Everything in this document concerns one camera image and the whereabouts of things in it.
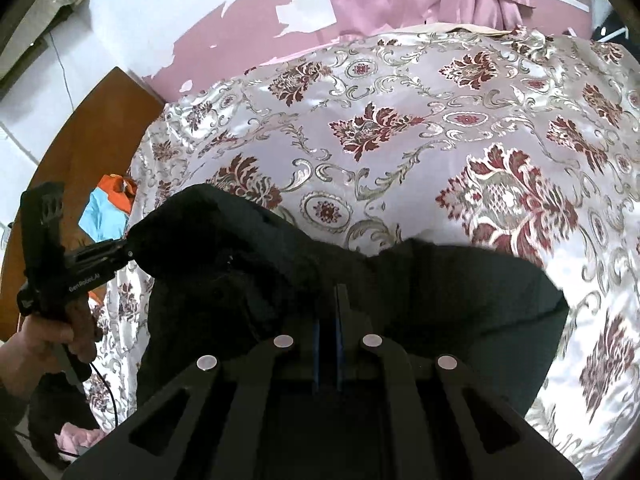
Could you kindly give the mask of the person's left hand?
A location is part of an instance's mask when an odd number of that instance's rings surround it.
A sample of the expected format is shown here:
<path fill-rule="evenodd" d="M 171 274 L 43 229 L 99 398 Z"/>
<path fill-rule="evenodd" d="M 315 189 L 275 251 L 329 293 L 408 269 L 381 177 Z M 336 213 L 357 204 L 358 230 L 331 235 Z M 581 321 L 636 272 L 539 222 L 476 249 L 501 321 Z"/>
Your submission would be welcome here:
<path fill-rule="evenodd" d="M 44 374 L 62 370 L 54 355 L 57 344 L 66 344 L 80 362 L 91 363 L 96 358 L 99 337 L 88 297 L 68 304 L 66 313 L 67 322 L 29 315 L 21 330 L 2 344 L 1 383 L 11 396 L 28 400 Z"/>

